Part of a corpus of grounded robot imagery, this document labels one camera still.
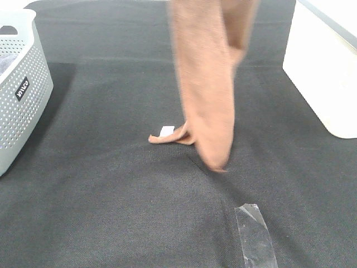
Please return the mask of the brown microfibre towel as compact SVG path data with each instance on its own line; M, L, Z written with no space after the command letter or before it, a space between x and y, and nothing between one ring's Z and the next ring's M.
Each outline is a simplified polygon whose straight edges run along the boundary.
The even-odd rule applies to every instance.
M234 137L234 78L245 57L258 1L171 1L175 72L185 122L150 143L194 145L222 172Z

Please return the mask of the black fabric table cover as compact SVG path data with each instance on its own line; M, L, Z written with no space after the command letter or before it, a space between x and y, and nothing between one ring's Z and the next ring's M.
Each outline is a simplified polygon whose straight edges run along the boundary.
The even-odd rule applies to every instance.
M243 267L257 204L279 267L356 266L356 141L282 70L294 1L263 1L235 86L224 173L149 135L182 123L167 4L39 1L54 89L1 177L2 267Z

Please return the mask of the clear adhesive tape strip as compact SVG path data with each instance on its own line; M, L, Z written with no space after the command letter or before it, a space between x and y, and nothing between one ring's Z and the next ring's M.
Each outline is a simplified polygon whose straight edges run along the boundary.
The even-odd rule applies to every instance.
M243 259L247 268L278 268L272 240L256 204L234 209Z

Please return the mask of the grey perforated laundry basket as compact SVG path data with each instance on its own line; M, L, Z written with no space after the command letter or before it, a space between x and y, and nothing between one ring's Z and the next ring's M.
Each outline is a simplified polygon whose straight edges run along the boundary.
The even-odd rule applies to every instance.
M1 174L11 166L37 125L53 82L31 9L1 10L1 55L18 54L1 77Z

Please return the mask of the white plastic storage bin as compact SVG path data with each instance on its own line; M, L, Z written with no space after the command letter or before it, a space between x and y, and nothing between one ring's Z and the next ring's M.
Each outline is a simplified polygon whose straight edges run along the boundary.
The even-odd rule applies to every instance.
M332 135L356 138L356 1L297 1L283 70Z

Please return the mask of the grey cloth in basket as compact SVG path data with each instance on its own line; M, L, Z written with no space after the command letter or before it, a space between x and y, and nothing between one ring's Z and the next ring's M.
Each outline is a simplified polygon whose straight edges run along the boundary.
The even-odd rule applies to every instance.
M1 55L1 77L7 77L17 65L18 54Z

